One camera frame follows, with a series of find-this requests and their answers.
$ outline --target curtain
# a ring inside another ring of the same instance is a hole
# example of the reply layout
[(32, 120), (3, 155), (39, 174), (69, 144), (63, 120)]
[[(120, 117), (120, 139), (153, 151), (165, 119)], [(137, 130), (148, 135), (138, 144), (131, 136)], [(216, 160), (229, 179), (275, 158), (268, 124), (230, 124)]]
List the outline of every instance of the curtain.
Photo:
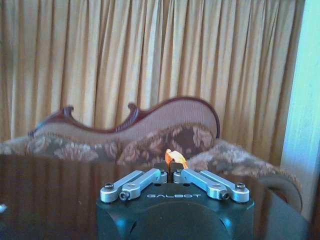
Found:
[(279, 164), (303, 0), (2, 0), (0, 140), (74, 106), (110, 128), (129, 102), (210, 102), (221, 137)]

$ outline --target silver metal bracket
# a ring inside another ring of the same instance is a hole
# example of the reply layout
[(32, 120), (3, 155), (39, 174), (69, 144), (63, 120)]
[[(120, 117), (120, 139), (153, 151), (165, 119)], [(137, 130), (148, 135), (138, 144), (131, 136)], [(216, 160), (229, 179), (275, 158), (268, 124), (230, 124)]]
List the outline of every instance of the silver metal bracket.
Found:
[(250, 191), (243, 183), (234, 184), (212, 172), (201, 171), (199, 173), (191, 169), (178, 170), (173, 174), (175, 183), (193, 183), (212, 199), (225, 200), (229, 196), (238, 203), (249, 201)]
[(241, 182), (233, 183), (223, 177), (220, 177), (206, 170), (201, 171), (200, 174), (212, 181), (218, 182), (219, 184), (226, 186), (230, 193), (230, 197), (233, 201), (238, 203), (246, 203), (249, 201), (250, 191), (248, 188), (246, 188), (246, 186), (243, 183)]
[(193, 183), (206, 191), (207, 195), (212, 199), (226, 200), (229, 198), (226, 186), (218, 184), (216, 181), (212, 181), (190, 168), (174, 172), (173, 181), (177, 184)]
[(122, 190), (122, 186), (135, 180), (143, 174), (144, 173), (142, 171), (136, 170), (116, 181), (115, 183), (106, 183), (105, 186), (100, 189), (100, 200), (104, 203), (111, 203), (117, 200), (119, 193)]
[(141, 191), (152, 183), (166, 183), (167, 173), (157, 168), (152, 168), (136, 180), (128, 182), (122, 186), (119, 197), (122, 201), (136, 199), (141, 195)]

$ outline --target wall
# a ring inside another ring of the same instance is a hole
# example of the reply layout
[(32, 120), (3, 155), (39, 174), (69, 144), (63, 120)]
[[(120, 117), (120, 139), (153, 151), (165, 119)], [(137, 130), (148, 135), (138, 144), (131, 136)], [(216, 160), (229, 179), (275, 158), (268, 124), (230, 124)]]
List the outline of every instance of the wall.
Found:
[(308, 220), (319, 176), (320, 1), (306, 0), (285, 130), (281, 166), (302, 185), (302, 215)]

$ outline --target upholstered backrest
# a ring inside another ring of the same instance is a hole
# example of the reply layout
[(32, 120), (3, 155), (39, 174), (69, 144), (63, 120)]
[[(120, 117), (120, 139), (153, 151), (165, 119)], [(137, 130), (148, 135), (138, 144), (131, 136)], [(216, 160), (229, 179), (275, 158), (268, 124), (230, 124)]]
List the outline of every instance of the upholstered backrest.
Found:
[(174, 98), (149, 111), (140, 110), (132, 103), (129, 107), (131, 108), (129, 117), (114, 131), (85, 127), (72, 118), (71, 114), (65, 114), (66, 119), (71, 118), (71, 120), (62, 120), (61, 116), (58, 120), (51, 120), (49, 117), (46, 122), (36, 128), (32, 135), (37, 137), (53, 133), (88, 144), (120, 141), (126, 145), (143, 138), (150, 132), (172, 125), (199, 123), (206, 126), (213, 136), (219, 137), (219, 120), (216, 112), (208, 103), (199, 99)]

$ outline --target dark wooden table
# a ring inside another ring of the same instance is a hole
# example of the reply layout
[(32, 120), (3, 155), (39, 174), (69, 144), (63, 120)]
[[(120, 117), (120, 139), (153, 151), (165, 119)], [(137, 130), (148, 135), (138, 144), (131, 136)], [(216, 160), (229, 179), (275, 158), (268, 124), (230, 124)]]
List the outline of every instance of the dark wooden table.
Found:
[[(105, 182), (139, 169), (110, 162), (0, 155), (0, 239), (95, 239), (96, 199)], [(259, 240), (313, 239), (308, 222), (274, 193), (249, 177)]]

